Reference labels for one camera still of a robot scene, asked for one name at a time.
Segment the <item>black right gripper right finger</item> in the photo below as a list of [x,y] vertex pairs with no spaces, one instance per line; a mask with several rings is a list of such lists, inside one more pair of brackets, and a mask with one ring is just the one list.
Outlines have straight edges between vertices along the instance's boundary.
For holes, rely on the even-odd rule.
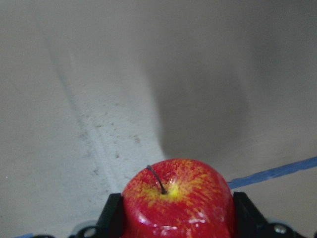
[[234,192],[236,233],[239,238],[302,238],[281,222],[269,222],[244,192]]

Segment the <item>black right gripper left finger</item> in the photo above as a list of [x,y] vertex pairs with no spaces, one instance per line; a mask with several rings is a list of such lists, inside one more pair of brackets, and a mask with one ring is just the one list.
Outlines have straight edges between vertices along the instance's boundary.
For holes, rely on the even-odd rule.
[[105,206],[93,226],[86,226],[69,238],[119,238],[124,230],[123,197],[120,193],[109,195]]

